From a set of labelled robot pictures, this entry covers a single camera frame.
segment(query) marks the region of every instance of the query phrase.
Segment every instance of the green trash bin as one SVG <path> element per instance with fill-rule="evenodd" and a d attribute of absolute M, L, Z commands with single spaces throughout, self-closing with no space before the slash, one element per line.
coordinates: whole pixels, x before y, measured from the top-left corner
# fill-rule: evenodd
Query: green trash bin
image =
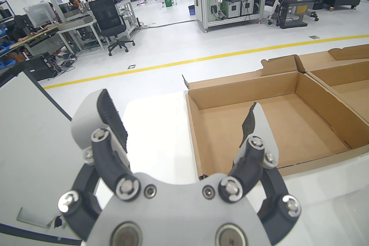
<path fill-rule="evenodd" d="M 172 0 L 164 0 L 165 1 L 165 6 L 166 7 L 171 7 L 172 5 Z"/>

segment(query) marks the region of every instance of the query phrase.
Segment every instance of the black mesh office chair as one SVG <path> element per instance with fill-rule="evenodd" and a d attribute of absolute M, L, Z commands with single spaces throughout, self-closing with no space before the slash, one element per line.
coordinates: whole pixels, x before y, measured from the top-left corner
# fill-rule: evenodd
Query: black mesh office chair
<path fill-rule="evenodd" d="M 118 40 L 118 35 L 125 32 L 127 27 L 124 22 L 121 21 L 113 0 L 96 0 L 89 2 L 89 5 L 100 27 L 101 35 L 103 37 L 116 38 L 116 42 L 108 46 L 109 56 L 112 55 L 112 50 L 117 46 L 119 46 L 119 48 L 123 46 L 125 52 L 128 52 L 125 43 L 132 42 L 133 46 L 136 45 L 132 40 Z"/>

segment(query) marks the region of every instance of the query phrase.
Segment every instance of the floor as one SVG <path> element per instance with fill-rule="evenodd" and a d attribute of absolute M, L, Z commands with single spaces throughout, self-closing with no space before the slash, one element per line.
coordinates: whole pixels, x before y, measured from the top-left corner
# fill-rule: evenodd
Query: floor
<path fill-rule="evenodd" d="M 89 93 L 101 88 L 108 89 L 123 114 L 133 99 L 186 90 L 182 75 L 189 82 L 229 76 L 262 68 L 262 59 L 368 42 L 368 38 L 342 38 L 369 33 L 367 2 L 356 10 L 348 6 L 334 12 L 319 10 L 320 20 L 311 19 L 307 27 L 282 30 L 247 21 L 210 28 L 208 33 L 189 15 L 192 4 L 193 0 L 177 0 L 177 5 L 166 8 L 160 0 L 149 0 L 136 6 L 136 17 L 145 25 L 178 24 L 137 31 L 136 46 L 128 44 L 129 52 L 115 49 L 111 57 L 107 52 L 80 57 L 75 69 L 40 84 L 70 116 Z M 133 64 L 136 67 L 128 71 Z"/>

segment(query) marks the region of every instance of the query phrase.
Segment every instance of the yellow floor line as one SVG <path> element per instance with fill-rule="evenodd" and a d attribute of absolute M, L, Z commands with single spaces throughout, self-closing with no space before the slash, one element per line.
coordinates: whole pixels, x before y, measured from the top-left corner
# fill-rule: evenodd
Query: yellow floor line
<path fill-rule="evenodd" d="M 350 39 L 362 39 L 362 38 L 369 38 L 369 35 L 351 35 L 351 36 L 348 36 L 348 37 L 338 37 L 338 38 L 312 40 L 312 41 L 305 41 L 305 42 L 296 42 L 296 43 L 290 43 L 290 44 L 281 44 L 281 45 L 267 46 L 267 47 L 261 47 L 261 48 L 243 50 L 243 51 L 229 52 L 229 53 L 221 54 L 221 55 L 208 56 L 208 57 L 202 57 L 202 58 L 197 58 L 197 59 L 184 60 L 184 61 L 179 61 L 179 62 L 149 66 L 149 67 L 144 67 L 144 68 L 138 68 L 138 69 L 135 69 L 135 70 L 129 70 L 129 71 L 124 71 L 124 72 L 115 72 L 113 74 L 107 74 L 107 75 L 102 75 L 102 76 L 96 76 L 96 77 L 91 77 L 91 78 L 85 78 L 85 79 L 80 79 L 80 80 L 75 80 L 75 81 L 64 82 L 64 83 L 45 86 L 44 89 L 61 87 L 61 86 L 65 86 L 65 85 L 77 84 L 77 83 L 82 83 L 82 82 L 87 82 L 87 81 L 98 80 L 98 79 L 105 79 L 105 78 L 110 78 L 110 77 L 115 77 L 115 76 L 134 74 L 135 72 L 145 72 L 145 71 L 149 71 L 149 70 L 156 70 L 158 68 L 165 68 L 165 67 L 177 66 L 177 65 L 182 65 L 182 64 L 189 64 L 189 63 L 212 60 L 212 59 L 219 59 L 219 58 L 225 58 L 225 57 L 231 57 L 231 56 L 250 54 L 252 52 L 258 52 L 258 51 L 266 51 L 266 50 L 273 50 L 273 49 L 279 49 L 279 48 L 285 48 L 285 47 L 302 46 L 302 45 L 309 45 L 309 44 L 316 44 L 316 43 L 350 40 Z"/>

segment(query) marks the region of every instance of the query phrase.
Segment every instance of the cardboard box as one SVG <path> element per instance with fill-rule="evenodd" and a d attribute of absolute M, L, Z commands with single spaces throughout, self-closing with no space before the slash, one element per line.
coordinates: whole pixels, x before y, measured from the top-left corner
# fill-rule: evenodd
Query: cardboard box
<path fill-rule="evenodd" d="M 340 162 L 369 150 L 369 123 L 328 88 L 300 73 L 303 64 L 298 69 L 299 59 L 292 55 L 263 60 L 264 68 L 256 72 L 190 84 L 185 81 L 199 176 L 231 170 L 242 140 L 242 123 L 255 101 L 262 105 L 276 139 L 282 175 Z M 342 63 L 333 59 L 320 64 Z"/>
<path fill-rule="evenodd" d="M 308 72 L 369 122 L 369 60 Z"/>

